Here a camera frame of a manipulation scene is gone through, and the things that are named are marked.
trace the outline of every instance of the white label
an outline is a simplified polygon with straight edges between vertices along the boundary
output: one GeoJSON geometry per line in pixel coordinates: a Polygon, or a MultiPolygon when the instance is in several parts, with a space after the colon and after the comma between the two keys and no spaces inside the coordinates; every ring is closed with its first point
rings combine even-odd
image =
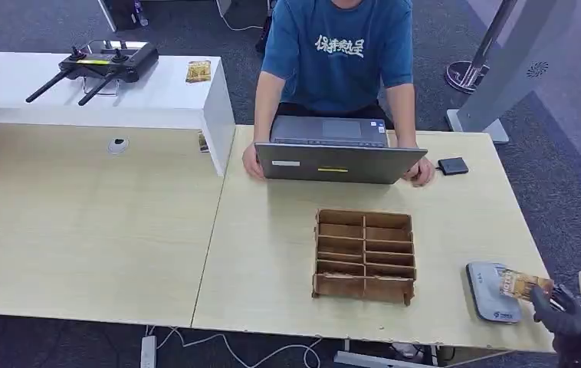
{"type": "Polygon", "coordinates": [[[275,166],[299,166],[299,161],[273,161],[273,165],[275,166]]]}

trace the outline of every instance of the dark trousers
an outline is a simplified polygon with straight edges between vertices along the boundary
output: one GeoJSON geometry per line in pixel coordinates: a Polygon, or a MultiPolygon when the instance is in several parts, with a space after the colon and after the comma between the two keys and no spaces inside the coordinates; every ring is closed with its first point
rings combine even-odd
{"type": "Polygon", "coordinates": [[[371,103],[360,110],[348,113],[313,111],[296,103],[282,102],[277,108],[275,117],[277,115],[288,115],[292,117],[349,117],[353,119],[377,119],[386,122],[386,129],[394,129],[394,123],[392,123],[392,120],[388,118],[386,112],[383,111],[379,105],[379,101],[371,103]]]}

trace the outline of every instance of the laptop lid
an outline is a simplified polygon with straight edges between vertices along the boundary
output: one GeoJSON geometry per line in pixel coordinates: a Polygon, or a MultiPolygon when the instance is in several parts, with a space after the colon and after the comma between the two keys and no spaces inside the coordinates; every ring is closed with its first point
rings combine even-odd
{"type": "Polygon", "coordinates": [[[393,184],[426,149],[255,143],[269,179],[393,184]]]}

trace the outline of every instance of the light wood tabletop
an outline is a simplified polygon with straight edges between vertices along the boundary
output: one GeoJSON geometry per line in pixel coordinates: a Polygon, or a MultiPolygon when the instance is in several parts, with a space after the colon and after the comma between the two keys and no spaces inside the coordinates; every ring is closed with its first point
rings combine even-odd
{"type": "Polygon", "coordinates": [[[515,325],[480,320],[464,267],[501,262],[547,276],[501,161],[488,135],[419,133],[428,158],[462,156],[470,172],[438,172],[425,188],[247,176],[241,153],[252,137],[239,126],[218,206],[192,326],[357,340],[440,343],[552,351],[552,335],[522,303],[515,325]],[[409,307],[311,297],[313,227],[319,208],[412,216],[417,281],[409,307]]]}
{"type": "Polygon", "coordinates": [[[0,314],[188,327],[221,187],[195,130],[0,124],[0,314]]]}

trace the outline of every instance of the man's left hand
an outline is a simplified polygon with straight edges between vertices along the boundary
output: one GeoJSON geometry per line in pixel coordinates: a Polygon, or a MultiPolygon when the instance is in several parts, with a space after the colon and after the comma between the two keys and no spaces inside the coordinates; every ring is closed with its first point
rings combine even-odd
{"type": "Polygon", "coordinates": [[[412,181],[414,186],[424,186],[432,180],[433,176],[435,176],[435,167],[424,157],[405,172],[403,179],[412,181]]]}

